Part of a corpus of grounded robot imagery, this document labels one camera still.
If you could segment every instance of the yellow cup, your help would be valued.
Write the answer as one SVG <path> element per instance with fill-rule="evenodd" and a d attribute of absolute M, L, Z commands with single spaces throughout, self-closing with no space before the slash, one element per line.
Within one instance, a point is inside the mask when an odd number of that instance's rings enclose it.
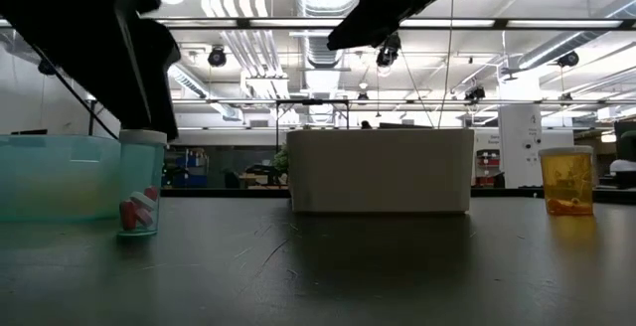
<path fill-rule="evenodd" d="M 555 216 L 592 215 L 594 167 L 588 146 L 539 151 L 548 213 Z"/>

